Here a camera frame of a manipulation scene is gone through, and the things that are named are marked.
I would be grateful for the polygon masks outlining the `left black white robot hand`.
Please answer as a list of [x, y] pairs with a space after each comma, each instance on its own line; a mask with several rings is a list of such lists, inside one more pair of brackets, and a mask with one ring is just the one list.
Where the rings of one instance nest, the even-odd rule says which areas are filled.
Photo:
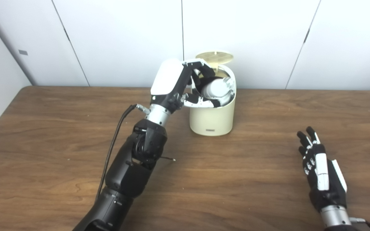
[[228, 93], [224, 97], [208, 97], [201, 93], [186, 93], [188, 85], [200, 84], [199, 75], [204, 78], [215, 79], [215, 71], [204, 59], [196, 58], [187, 61], [168, 59], [164, 61], [154, 79], [150, 89], [150, 106], [163, 107], [173, 114], [184, 107], [191, 108], [218, 108], [227, 105], [231, 97]]

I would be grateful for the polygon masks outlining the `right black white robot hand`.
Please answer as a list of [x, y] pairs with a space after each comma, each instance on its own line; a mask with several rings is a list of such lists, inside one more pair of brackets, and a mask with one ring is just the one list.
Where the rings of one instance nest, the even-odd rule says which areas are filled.
[[325, 146], [312, 127], [307, 127], [306, 132], [297, 132], [301, 143], [298, 150], [302, 156], [302, 169], [310, 187], [309, 198], [313, 207], [317, 211], [327, 206], [347, 208], [348, 186], [337, 161], [327, 157]]

